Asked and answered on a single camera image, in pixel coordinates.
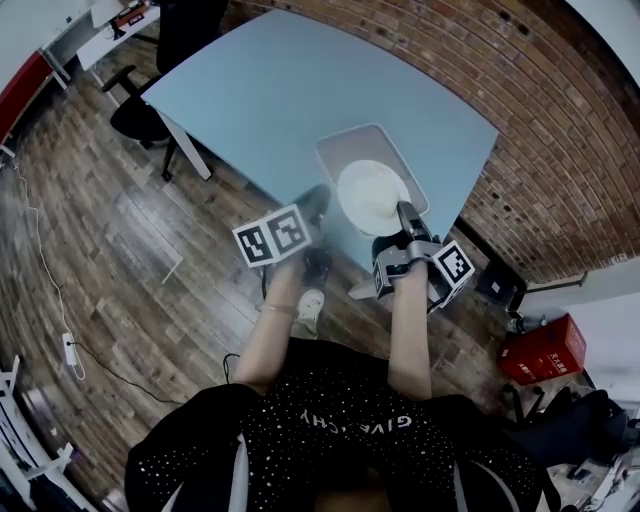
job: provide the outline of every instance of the bracelet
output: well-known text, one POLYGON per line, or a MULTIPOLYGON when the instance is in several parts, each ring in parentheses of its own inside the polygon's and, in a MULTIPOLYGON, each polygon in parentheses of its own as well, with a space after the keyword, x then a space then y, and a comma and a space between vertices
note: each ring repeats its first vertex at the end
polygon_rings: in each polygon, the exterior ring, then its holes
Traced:
POLYGON ((291 304, 263 304, 260 311, 275 311, 276 313, 285 313, 287 315, 295 315, 298 312, 298 306, 291 304))

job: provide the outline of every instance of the shoe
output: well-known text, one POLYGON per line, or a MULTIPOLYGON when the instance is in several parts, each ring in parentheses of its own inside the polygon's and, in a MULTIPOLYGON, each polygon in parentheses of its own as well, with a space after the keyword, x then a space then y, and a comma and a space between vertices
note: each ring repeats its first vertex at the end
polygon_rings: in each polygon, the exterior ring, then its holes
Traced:
POLYGON ((302 294, 298 301, 298 317, 296 322, 304 323, 306 326, 313 326, 317 332, 318 317, 324 306, 324 293, 321 290, 312 288, 302 294))

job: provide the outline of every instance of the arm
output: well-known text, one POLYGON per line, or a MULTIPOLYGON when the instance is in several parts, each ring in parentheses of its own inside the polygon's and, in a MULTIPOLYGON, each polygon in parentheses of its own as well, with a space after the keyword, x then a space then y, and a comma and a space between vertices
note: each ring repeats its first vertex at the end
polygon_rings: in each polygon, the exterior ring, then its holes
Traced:
POLYGON ((395 284, 389 385, 412 400, 431 398, 427 343, 427 264, 418 261, 395 284))
POLYGON ((289 346, 289 331, 302 293, 303 252, 276 270, 264 306, 233 377, 265 393, 280 373, 289 346))

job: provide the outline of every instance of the white cord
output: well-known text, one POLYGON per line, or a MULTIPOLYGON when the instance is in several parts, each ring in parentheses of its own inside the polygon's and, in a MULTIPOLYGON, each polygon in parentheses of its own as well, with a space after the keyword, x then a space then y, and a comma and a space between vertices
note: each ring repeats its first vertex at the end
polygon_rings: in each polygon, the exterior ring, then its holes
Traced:
MULTIPOLYGON (((71 329, 69 328, 69 325, 67 324, 67 320, 65 318, 64 302, 62 302, 62 291, 60 291, 60 287, 53 280, 53 276, 49 271, 49 266, 47 265, 47 261, 44 259, 44 254, 42 253, 42 239, 40 238, 40 211, 29 204, 29 185, 27 183, 26 178, 23 178, 22 175, 20 174, 20 168, 18 164, 14 163, 13 168, 18 173, 18 178, 20 178, 24 182, 24 196, 25 196, 25 199, 27 200, 27 209, 33 210, 34 212, 36 212, 36 233, 38 235, 38 251, 40 252, 40 258, 42 258, 42 264, 44 265, 44 269, 47 271, 47 275, 49 276, 49 280, 51 281, 51 284, 53 284, 56 291, 58 292, 58 301, 60 302, 60 312, 62 313, 62 324, 65 326, 65 328, 67 329, 67 332, 71 336, 71 343, 75 343, 73 333, 71 332, 71 329)), ((73 373, 75 373, 76 378, 78 380, 84 380, 85 377, 87 376, 87 373, 84 370, 84 366, 82 364, 82 361, 80 360, 78 349, 76 348, 75 344, 73 344, 72 347, 74 352, 76 353, 76 360, 78 361, 80 369, 82 370, 82 377, 78 374, 76 365, 73 366, 73 373)))

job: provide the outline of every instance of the brick wall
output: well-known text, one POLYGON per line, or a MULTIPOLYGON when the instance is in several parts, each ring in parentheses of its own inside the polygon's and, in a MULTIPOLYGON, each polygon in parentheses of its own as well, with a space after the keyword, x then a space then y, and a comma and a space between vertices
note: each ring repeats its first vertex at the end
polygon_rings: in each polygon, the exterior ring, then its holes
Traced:
POLYGON ((498 128, 462 216, 523 277, 640 253, 637 87, 561 0, 235 0, 227 21, 274 7, 388 50, 498 128))

